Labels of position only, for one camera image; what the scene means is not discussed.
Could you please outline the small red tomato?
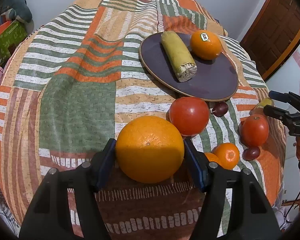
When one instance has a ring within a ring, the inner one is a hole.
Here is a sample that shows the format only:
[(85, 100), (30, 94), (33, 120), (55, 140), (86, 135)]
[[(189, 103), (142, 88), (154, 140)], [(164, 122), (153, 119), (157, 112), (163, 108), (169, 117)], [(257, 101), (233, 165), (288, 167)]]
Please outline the small red tomato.
[(242, 121), (239, 131), (245, 146), (257, 147), (268, 139), (269, 124), (265, 116), (253, 114)]

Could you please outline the dark red grape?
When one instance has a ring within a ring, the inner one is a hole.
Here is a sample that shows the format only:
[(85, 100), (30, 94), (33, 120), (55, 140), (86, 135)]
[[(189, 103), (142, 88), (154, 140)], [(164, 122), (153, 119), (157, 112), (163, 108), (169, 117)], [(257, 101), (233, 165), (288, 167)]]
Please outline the dark red grape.
[(247, 148), (243, 151), (243, 159), (246, 161), (252, 161), (260, 156), (260, 148), (258, 146)]
[(212, 109), (212, 114), (217, 117), (224, 116), (228, 112), (228, 104), (226, 102), (216, 103)]

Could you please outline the small mandarin orange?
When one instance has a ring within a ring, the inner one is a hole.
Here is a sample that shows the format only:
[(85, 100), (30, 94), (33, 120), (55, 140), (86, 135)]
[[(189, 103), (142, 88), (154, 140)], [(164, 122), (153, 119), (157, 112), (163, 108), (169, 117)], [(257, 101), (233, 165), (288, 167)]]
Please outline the small mandarin orange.
[(213, 149), (215, 154), (221, 161), (224, 169), (232, 170), (239, 162), (239, 150), (235, 144), (230, 142), (222, 143)]
[(213, 154), (213, 153), (208, 153), (205, 152), (204, 155), (207, 157), (209, 162), (215, 162), (218, 165), (222, 166), (222, 162), (221, 160), (217, 157), (217, 155)]

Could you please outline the thick yellow corn cob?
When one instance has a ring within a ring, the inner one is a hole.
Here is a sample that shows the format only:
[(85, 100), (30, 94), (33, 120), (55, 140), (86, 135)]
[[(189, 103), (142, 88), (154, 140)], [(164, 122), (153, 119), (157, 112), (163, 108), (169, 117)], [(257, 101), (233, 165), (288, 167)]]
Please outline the thick yellow corn cob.
[(273, 100), (270, 98), (263, 99), (250, 111), (250, 114), (263, 114), (263, 109), (267, 105), (274, 106)]

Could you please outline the dark purple round plate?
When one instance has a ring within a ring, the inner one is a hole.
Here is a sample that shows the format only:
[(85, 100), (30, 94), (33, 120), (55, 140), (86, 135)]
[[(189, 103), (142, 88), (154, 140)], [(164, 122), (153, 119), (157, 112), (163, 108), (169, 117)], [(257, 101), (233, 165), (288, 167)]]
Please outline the dark purple round plate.
[(238, 89), (235, 63), (222, 51), (204, 60), (190, 48), (190, 35), (171, 32), (163, 42), (162, 33), (145, 38), (139, 58), (148, 72), (171, 90), (205, 101), (224, 101)]

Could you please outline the large red tomato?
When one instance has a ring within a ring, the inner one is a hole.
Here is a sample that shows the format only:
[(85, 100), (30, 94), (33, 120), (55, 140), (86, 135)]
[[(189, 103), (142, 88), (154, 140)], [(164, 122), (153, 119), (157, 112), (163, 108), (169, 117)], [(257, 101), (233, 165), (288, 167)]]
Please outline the large red tomato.
[(168, 115), (182, 136), (193, 137), (206, 128), (210, 110), (203, 99), (181, 97), (171, 104)]

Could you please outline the grey plush toy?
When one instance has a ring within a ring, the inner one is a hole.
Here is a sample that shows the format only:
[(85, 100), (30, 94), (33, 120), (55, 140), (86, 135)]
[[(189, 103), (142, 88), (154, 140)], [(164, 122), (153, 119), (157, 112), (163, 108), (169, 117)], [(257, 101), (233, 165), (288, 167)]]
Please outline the grey plush toy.
[(18, 20), (22, 23), (30, 23), (32, 20), (32, 13), (25, 0), (4, 0), (1, 14), (4, 14), (7, 20)]

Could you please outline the slim yellow corn cob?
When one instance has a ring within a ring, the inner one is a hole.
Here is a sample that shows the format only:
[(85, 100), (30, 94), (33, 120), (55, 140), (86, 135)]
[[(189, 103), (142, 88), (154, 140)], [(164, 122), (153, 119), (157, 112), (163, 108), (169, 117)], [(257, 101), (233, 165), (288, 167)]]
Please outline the slim yellow corn cob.
[(174, 31), (161, 34), (161, 44), (179, 82), (186, 82), (197, 73), (197, 65), (180, 36)]

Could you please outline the large orange with sticker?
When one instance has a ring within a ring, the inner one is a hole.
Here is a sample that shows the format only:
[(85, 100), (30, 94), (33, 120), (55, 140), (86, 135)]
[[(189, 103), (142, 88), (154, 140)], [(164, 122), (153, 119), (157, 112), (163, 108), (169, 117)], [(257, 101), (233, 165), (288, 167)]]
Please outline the large orange with sticker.
[(208, 30), (195, 31), (190, 38), (190, 47), (194, 54), (204, 60), (214, 60), (223, 49), (217, 35)]

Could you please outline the wooden door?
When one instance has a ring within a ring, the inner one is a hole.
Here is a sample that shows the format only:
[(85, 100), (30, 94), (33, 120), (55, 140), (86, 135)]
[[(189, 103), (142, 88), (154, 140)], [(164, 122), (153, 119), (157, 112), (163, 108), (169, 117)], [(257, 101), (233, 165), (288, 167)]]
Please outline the wooden door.
[(240, 45), (270, 78), (300, 44), (300, 8), (294, 0), (266, 0)]

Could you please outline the green cardboard box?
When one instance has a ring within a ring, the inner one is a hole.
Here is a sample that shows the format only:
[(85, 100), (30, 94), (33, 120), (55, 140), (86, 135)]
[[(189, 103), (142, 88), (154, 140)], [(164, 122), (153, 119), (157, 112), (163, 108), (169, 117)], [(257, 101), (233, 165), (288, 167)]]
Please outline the green cardboard box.
[(0, 34), (0, 64), (6, 62), (17, 46), (27, 38), (25, 25), (18, 20), (9, 25)]

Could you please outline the patchwork striped bedspread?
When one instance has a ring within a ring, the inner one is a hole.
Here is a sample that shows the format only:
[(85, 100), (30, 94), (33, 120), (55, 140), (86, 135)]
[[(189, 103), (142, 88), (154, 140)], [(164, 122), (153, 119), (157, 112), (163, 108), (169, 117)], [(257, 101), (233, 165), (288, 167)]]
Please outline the patchwork striped bedspread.
[[(139, 46), (164, 30), (191, 34), (207, 29), (220, 35), (235, 63), (238, 91), (228, 113), (210, 117), (192, 141), (201, 152), (231, 142), (242, 155), (240, 121), (268, 89), (239, 42), (195, 0), (76, 0), (29, 36), (8, 61), (0, 86), (0, 189), (21, 225), (42, 178), (52, 167), (76, 168), (117, 138), (131, 120), (165, 118), (176, 94), (155, 81), (139, 61)], [(286, 139), (278, 121), (249, 168), (272, 206), (282, 189)], [(204, 195), (185, 166), (159, 185), (140, 184), (116, 165), (96, 195), (112, 239), (189, 239)]]

